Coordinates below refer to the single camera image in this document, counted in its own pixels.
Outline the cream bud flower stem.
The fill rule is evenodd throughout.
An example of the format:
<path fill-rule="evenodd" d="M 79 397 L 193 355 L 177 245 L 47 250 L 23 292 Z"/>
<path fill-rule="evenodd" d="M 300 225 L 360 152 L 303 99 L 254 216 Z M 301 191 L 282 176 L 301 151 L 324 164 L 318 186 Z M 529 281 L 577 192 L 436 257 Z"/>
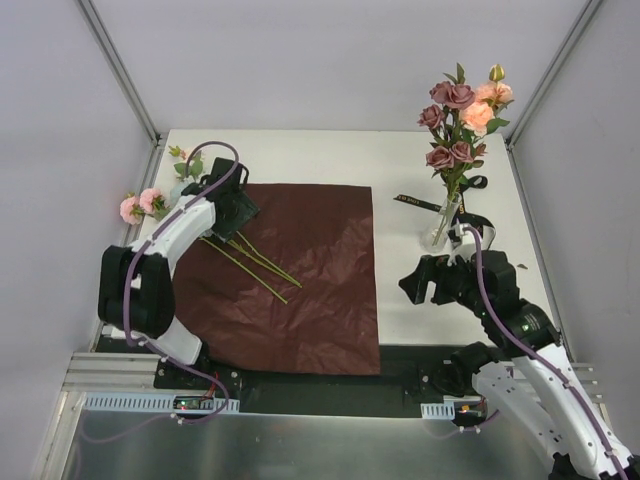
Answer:
<path fill-rule="evenodd" d="M 219 180 L 231 168 L 233 164 L 232 160 L 218 157 L 213 161 L 211 171 L 206 174 L 204 171 L 204 159 L 201 150 L 198 150 L 195 154 L 192 154 L 189 150 L 184 150 L 181 147 L 175 145 L 169 147 L 169 154 L 176 161 L 176 163 L 174 164 L 174 170 L 178 179 L 181 182 L 185 183 L 185 188 L 182 191 L 182 194 L 186 193 L 187 195 L 196 195 L 197 193 L 204 191 L 207 186 L 210 186 L 217 180 Z M 248 195 L 247 181 L 249 179 L 249 170 L 245 166 L 239 165 L 234 173 L 237 172 L 243 172 L 245 174 L 244 180 L 246 181 L 246 194 Z M 243 234 L 241 230 L 237 232 L 231 240 L 240 241 L 238 234 Z M 209 230 L 205 231 L 201 236 L 213 240 L 215 243 L 218 243 L 230 254 L 232 254 L 232 252 L 240 254 L 239 252 L 231 248 L 229 244 L 231 240 L 229 240 L 227 243 L 223 243 L 214 236 L 214 225 Z"/>

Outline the dark green printed ribbon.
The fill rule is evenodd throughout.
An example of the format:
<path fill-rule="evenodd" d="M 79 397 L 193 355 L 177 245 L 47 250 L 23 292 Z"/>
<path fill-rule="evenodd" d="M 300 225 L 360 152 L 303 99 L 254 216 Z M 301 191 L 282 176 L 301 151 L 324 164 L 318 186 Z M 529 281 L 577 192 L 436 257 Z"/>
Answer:
<path fill-rule="evenodd" d="M 492 246 L 493 241 L 496 237 L 496 228 L 493 223 L 484 216 L 471 213 L 464 201 L 464 193 L 467 190 L 482 190 L 488 186 L 488 179 L 483 175 L 476 175 L 470 177 L 465 183 L 460 186 L 460 194 L 462 195 L 462 203 L 459 207 L 459 211 L 454 217 L 454 222 L 451 225 L 451 228 L 448 232 L 448 242 L 452 242 L 454 240 L 454 233 L 451 229 L 457 223 L 468 223 L 474 228 L 476 228 L 482 235 L 482 245 L 485 249 L 488 249 Z M 415 206 L 421 209 L 425 209 L 431 212 L 435 212 L 440 205 L 428 202 L 426 200 L 421 200 L 412 196 L 398 194 L 394 197 L 395 201 L 408 204 L 411 206 Z"/>

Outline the pink artificial flower stem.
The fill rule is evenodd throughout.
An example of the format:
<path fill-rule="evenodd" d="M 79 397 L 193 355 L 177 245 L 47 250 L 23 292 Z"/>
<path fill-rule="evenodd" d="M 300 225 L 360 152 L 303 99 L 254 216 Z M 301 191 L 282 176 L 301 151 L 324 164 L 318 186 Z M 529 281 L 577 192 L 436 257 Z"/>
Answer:
<path fill-rule="evenodd" d="M 145 217 L 151 217 L 156 221 L 161 221 L 169 214 L 170 210 L 171 208 L 169 207 L 168 200 L 158 188 L 147 188 L 143 190 L 140 195 L 135 195 L 133 192 L 129 192 L 119 206 L 119 214 L 121 218 L 129 225 L 139 225 Z M 266 256 L 262 255 L 243 234 L 239 233 L 238 236 L 240 241 L 231 240 L 229 242 L 233 250 L 239 252 L 256 265 L 268 270 L 292 285 L 298 288 L 302 287 L 302 284 L 298 280 L 269 260 Z M 199 240 L 215 249 L 229 261 L 233 262 L 242 271 L 256 280 L 276 299 L 280 300 L 284 304 L 288 303 L 288 300 L 285 299 L 266 280 L 262 279 L 258 274 L 252 271 L 248 266 L 244 265 L 232 254 L 228 253 L 218 243 L 215 243 L 213 240 L 207 239 L 203 236 L 201 236 Z"/>

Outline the red paper flower wrapping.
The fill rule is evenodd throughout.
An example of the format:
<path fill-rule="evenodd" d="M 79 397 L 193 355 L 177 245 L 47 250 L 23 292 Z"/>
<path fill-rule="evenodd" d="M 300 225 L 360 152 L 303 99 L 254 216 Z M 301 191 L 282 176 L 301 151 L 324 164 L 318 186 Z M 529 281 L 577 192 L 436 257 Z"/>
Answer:
<path fill-rule="evenodd" d="M 247 370 L 380 372 L 372 191 L 250 184 L 243 252 L 194 242 L 173 278 L 176 315 L 210 356 Z"/>

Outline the mauve artificial flower stem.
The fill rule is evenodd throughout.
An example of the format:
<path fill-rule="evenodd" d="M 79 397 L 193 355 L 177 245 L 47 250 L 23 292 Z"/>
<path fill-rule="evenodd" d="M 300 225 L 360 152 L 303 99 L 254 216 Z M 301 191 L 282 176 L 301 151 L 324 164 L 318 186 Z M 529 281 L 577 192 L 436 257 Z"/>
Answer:
<path fill-rule="evenodd" d="M 430 89 L 432 103 L 419 115 L 418 125 L 432 136 L 426 166 L 443 181 L 445 199 L 460 193 L 466 173 L 481 163 L 480 157 L 485 153 L 481 139 L 474 143 L 462 133 L 459 118 L 461 111 L 474 102 L 474 90 L 466 81 L 464 67 L 458 64 L 454 74 L 447 74 Z"/>

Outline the peach artificial flower stem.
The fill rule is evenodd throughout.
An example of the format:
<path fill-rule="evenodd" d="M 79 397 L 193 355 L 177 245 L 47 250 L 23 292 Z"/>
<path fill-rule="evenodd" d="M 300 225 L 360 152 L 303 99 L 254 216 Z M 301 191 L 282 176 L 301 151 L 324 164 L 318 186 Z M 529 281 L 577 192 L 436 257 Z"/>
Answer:
<path fill-rule="evenodd" d="M 505 79 L 504 67 L 493 65 L 488 80 L 474 90 L 474 102 L 460 113 L 462 133 L 474 143 L 510 124 L 502 114 L 514 102 L 514 93 Z"/>

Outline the light blue artificial flower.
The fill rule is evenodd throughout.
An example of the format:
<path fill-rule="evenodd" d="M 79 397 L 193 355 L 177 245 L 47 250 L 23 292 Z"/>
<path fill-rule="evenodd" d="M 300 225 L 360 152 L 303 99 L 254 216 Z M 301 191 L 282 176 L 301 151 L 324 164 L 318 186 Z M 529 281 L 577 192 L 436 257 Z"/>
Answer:
<path fill-rule="evenodd" d="M 171 189 L 169 194 L 169 206 L 171 209 L 173 209 L 178 203 L 180 197 L 182 196 L 182 191 L 184 190 L 184 188 L 184 184 L 178 184 Z"/>

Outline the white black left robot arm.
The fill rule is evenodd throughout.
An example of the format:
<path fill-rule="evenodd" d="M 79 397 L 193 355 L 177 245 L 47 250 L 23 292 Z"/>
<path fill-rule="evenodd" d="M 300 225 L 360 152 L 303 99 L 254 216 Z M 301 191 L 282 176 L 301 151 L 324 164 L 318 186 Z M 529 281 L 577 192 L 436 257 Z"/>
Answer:
<path fill-rule="evenodd" d="M 177 360 L 176 375 L 191 389 L 209 382 L 212 367 L 200 357 L 203 341 L 176 316 L 174 271 L 196 240 L 224 245 L 257 215 L 246 193 L 248 176 L 243 164 L 216 158 L 211 173 L 184 188 L 152 233 L 102 255 L 98 317 Z"/>

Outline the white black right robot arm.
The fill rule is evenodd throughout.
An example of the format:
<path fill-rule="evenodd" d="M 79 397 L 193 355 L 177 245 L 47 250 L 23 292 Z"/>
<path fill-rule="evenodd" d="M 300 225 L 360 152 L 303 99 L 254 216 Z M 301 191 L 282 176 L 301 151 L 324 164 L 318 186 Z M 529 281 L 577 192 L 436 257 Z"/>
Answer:
<path fill-rule="evenodd" d="M 638 478 L 638 455 L 598 413 L 549 317 L 521 298 L 505 253 L 424 255 L 399 282 L 415 305 L 425 301 L 430 284 L 432 303 L 467 308 L 491 341 L 452 355 L 450 382 L 457 392 L 488 400 L 520 430 L 552 479 Z"/>

